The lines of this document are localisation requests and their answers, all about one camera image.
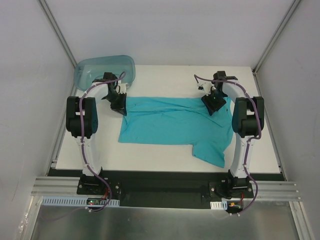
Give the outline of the teal t shirt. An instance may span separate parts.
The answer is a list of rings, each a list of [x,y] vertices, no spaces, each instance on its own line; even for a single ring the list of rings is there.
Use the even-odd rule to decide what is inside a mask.
[[[118,141],[130,144],[191,145],[192,155],[217,167],[225,166],[231,144],[231,100],[209,115],[200,98],[129,97]]]

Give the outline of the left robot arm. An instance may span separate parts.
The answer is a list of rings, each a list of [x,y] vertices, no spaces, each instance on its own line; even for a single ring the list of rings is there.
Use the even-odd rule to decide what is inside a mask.
[[[127,84],[123,83],[126,72],[116,76],[105,72],[101,79],[95,79],[81,97],[69,96],[66,101],[66,130],[74,137],[80,151],[82,175],[77,194],[112,193],[104,180],[103,167],[96,146],[96,133],[99,127],[97,104],[106,100],[112,111],[127,115]]]

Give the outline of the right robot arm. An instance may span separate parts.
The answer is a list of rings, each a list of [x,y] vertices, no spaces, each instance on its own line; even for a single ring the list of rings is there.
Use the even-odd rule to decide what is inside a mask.
[[[250,160],[256,140],[262,137],[265,122],[265,102],[261,96],[251,97],[235,76],[227,76],[225,71],[217,71],[213,79],[194,77],[201,98],[209,115],[217,113],[230,98],[234,103],[231,126],[235,133],[233,161],[226,180],[215,188],[215,194],[231,199],[252,189],[249,173]]]

